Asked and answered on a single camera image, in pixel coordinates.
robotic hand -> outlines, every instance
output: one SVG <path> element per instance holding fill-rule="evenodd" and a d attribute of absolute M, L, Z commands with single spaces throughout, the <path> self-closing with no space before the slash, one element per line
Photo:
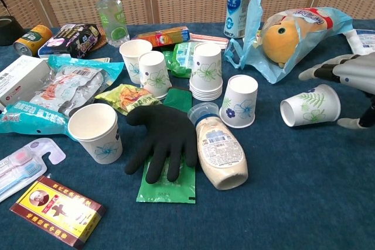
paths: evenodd
<path fill-rule="evenodd" d="M 301 72 L 298 78 L 302 81 L 321 78 L 363 91 L 370 98 L 370 108 L 360 118 L 341 118 L 337 124 L 349 129 L 364 129 L 375 124 L 375 53 L 341 55 Z"/>

tin can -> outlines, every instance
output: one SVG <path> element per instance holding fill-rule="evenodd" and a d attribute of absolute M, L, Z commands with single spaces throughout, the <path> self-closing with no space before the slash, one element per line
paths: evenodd
<path fill-rule="evenodd" d="M 13 43 L 13 47 L 19 55 L 35 56 L 39 48 L 52 37 L 52 31 L 43 25 L 37 25 L 35 28 L 24 34 Z"/>

blue label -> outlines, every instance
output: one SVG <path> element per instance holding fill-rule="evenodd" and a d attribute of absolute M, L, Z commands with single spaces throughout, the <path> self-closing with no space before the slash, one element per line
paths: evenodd
<path fill-rule="evenodd" d="M 241 0 L 227 0 L 229 14 L 235 13 L 241 6 Z"/>
<path fill-rule="evenodd" d="M 227 19 L 227 29 L 231 29 L 233 27 L 233 20 L 231 17 Z"/>

table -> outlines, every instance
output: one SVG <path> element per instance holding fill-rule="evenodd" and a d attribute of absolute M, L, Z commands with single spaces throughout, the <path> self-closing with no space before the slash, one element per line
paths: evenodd
<path fill-rule="evenodd" d="M 223 23 L 129 26 L 138 33 L 186 25 L 191 32 L 223 36 Z M 354 27 L 375 29 L 375 20 L 355 20 Z M 259 83 L 255 122 L 231 129 L 247 156 L 250 177 L 242 186 L 218 191 L 198 166 L 196 204 L 137 203 L 142 169 L 123 171 L 146 130 L 126 124 L 119 114 L 124 152 L 110 165 L 97 164 L 77 142 L 50 136 L 66 153 L 58 165 L 46 164 L 51 178 L 107 208 L 84 249 L 375 249 L 374 130 L 353 131 L 334 122 L 287 127 L 279 111 L 284 98 L 331 85 L 342 103 L 341 117 L 357 118 L 370 105 L 358 90 L 322 80 L 299 81 L 298 74 L 317 63 L 351 53 L 343 35 L 319 43 L 278 84 L 270 84 L 254 68 L 234 69 L 223 61 L 224 89 L 236 74 Z M 111 57 L 118 49 L 106 45 L 87 59 Z M 0 70 L 18 55 L 0 47 Z M 187 87 L 188 79 L 171 77 L 172 85 Z M 112 86 L 130 84 L 123 71 Z M 214 102 L 221 106 L 224 92 Z M 2 134 L 0 158 L 38 136 Z M 0 203 L 1 249 L 71 249 L 9 208 L 26 191 Z"/>

black rubber glove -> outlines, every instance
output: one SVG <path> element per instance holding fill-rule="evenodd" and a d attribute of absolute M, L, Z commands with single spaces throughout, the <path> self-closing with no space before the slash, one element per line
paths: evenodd
<path fill-rule="evenodd" d="M 185 112 L 166 105 L 146 105 L 127 115 L 129 125 L 145 125 L 147 136 L 137 154 L 127 163 L 126 174 L 135 173 L 152 155 L 146 181 L 156 183 L 162 173 L 166 157 L 170 157 L 167 179 L 177 180 L 181 156 L 193 167 L 197 163 L 197 137 L 194 125 Z"/>

